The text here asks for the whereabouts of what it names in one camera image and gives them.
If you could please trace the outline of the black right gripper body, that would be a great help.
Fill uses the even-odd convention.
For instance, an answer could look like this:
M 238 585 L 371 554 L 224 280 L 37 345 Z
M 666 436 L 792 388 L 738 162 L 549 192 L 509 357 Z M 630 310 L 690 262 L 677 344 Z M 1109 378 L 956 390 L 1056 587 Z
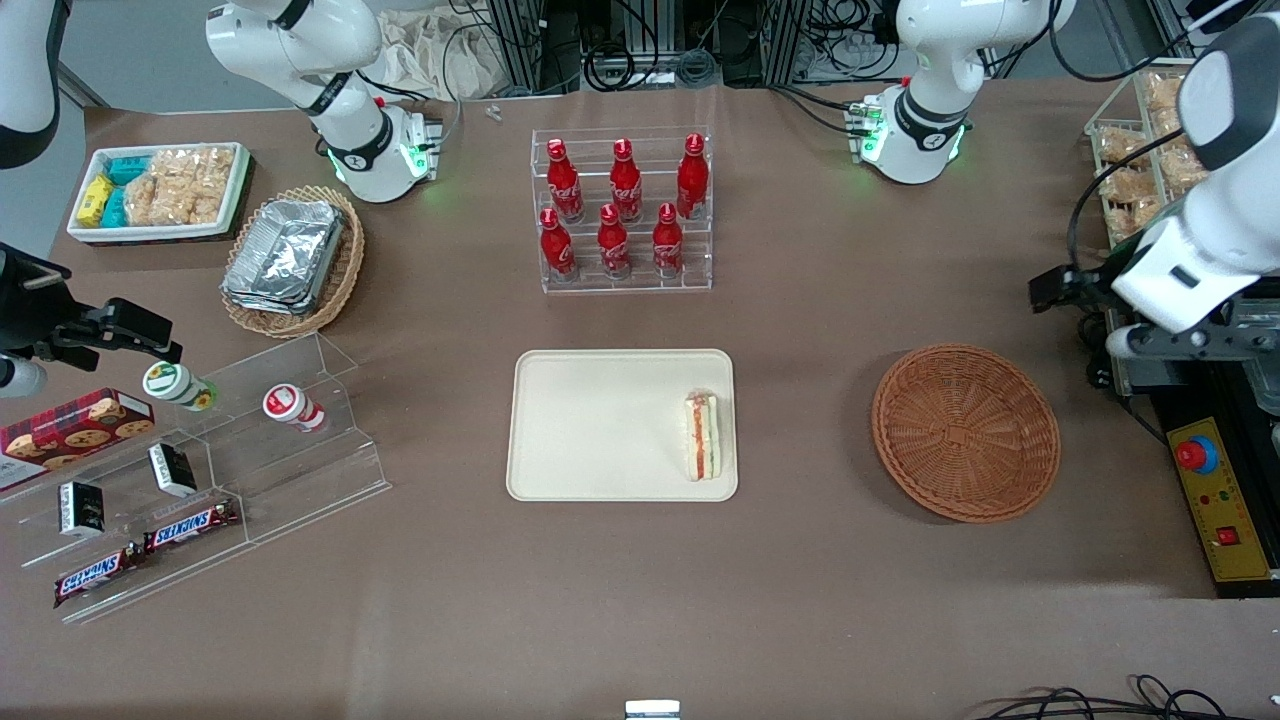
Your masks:
M 27 348 L 73 320 L 70 270 L 1 246 L 1 348 Z

